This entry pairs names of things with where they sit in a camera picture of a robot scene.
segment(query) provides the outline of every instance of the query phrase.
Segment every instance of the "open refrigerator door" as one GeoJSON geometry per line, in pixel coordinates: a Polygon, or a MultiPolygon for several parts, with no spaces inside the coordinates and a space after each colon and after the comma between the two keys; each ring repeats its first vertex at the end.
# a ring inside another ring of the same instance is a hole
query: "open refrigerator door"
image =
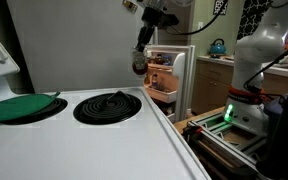
{"type": "Polygon", "coordinates": [[[190,112],[195,46],[146,46],[148,72],[144,87],[173,123],[190,112]]]}

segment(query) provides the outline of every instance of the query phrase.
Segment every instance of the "black coil burner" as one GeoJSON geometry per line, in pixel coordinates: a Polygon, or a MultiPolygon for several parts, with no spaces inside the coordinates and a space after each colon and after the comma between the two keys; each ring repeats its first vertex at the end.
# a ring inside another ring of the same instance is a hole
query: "black coil burner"
{"type": "Polygon", "coordinates": [[[118,91],[84,100],[74,109],[74,117],[86,124],[113,124],[134,116],[141,107],[137,97],[118,91]]]}
{"type": "Polygon", "coordinates": [[[12,120],[7,120],[1,122],[5,125],[23,125],[23,124],[30,124],[37,121],[44,120],[46,118],[52,117],[62,110],[64,110],[67,106],[67,101],[61,98],[56,98],[50,105],[45,107],[44,109],[21,118],[16,118],[12,120]]]}

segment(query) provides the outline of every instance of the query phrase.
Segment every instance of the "jar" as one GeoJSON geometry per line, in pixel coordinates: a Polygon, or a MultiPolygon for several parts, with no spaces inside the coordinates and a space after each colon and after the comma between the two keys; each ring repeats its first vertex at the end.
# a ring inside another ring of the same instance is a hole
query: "jar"
{"type": "Polygon", "coordinates": [[[150,63],[150,64],[156,64],[156,63],[155,63],[155,56],[149,57],[149,58],[148,58],[148,63],[150,63]]]}
{"type": "Polygon", "coordinates": [[[157,56],[155,58],[155,63],[160,64],[160,65],[162,65],[164,63],[161,54],[157,54],[157,56]]]}

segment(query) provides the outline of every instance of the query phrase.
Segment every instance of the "refrigerator shelf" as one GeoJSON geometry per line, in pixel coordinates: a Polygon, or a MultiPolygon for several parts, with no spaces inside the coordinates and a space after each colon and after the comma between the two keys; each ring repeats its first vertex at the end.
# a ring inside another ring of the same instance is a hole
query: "refrigerator shelf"
{"type": "Polygon", "coordinates": [[[148,67],[150,68],[156,68],[156,69],[161,69],[163,71],[169,71],[172,72],[173,70],[173,66],[164,66],[164,65],[160,65],[160,64],[148,64],[148,67]]]}
{"type": "Polygon", "coordinates": [[[155,68],[155,67],[149,67],[149,69],[159,72],[159,73],[163,73],[163,74],[169,74],[169,75],[173,74],[172,69],[161,69],[161,68],[155,68]]]}
{"type": "Polygon", "coordinates": [[[158,91],[149,87],[145,87],[146,92],[150,95],[150,97],[160,100],[165,103],[172,103],[176,101],[177,91],[172,91],[169,93],[158,91]]]}

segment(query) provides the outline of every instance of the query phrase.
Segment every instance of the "refrigerator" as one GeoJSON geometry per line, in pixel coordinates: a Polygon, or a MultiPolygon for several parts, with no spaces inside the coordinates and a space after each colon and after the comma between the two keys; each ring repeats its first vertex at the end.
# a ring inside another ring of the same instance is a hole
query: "refrigerator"
{"type": "Polygon", "coordinates": [[[187,118],[190,113],[194,74],[195,46],[146,46],[148,79],[146,92],[171,122],[187,118]],[[159,56],[170,59],[169,64],[154,62],[159,56]],[[157,75],[157,87],[152,86],[153,75],[157,75]]]}
{"type": "MultiPolygon", "coordinates": [[[[143,86],[144,75],[135,74],[132,63],[144,9],[131,1],[136,11],[123,0],[7,0],[35,92],[143,86]]],[[[185,119],[194,46],[152,45],[147,50],[172,57],[166,71],[149,68],[164,77],[172,92],[147,88],[148,94],[157,100],[168,96],[172,122],[185,119]]]]}

